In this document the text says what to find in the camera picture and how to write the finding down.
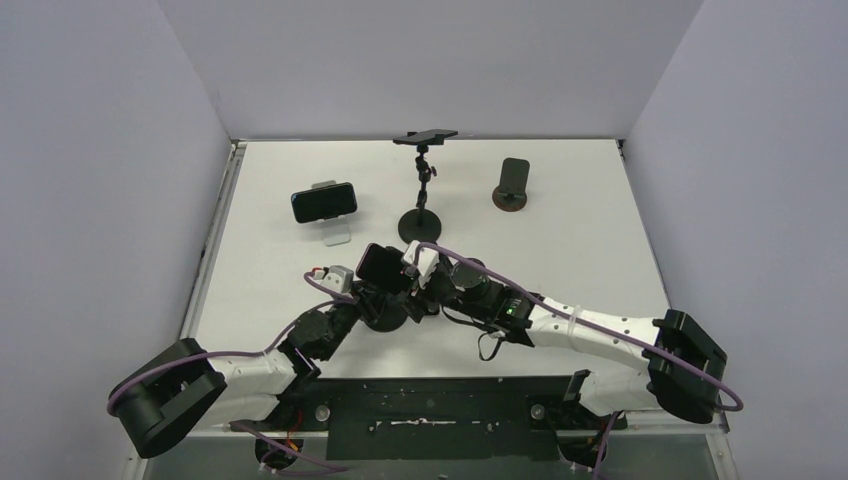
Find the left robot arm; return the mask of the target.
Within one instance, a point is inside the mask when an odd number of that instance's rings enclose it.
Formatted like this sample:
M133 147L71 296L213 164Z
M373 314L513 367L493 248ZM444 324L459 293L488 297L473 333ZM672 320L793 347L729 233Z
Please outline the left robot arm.
M375 322L388 295L365 281L346 301L325 302L285 327L263 350L214 351L181 339L119 383L107 412L142 458L159 456L194 430L247 420L283 429L297 397L357 322Z

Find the black round base stand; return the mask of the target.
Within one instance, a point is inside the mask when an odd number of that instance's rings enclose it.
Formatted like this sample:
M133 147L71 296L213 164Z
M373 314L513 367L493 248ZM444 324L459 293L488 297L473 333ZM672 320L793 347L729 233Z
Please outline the black round base stand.
M398 330L408 319L408 314L403 306L392 297L386 296L387 304L381 320L379 322L364 322L372 331L389 333Z

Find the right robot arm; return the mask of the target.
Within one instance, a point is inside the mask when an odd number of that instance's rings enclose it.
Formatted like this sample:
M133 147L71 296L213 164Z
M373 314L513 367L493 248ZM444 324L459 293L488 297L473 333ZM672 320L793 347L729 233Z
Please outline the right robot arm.
M559 348L621 365L619 372L573 374L562 412L574 426L616 411L658 409L708 424L719 410L727 355L683 311L652 318L586 310L495 281L475 259L453 263L431 249L404 254L402 264L415 281L413 299L497 344Z

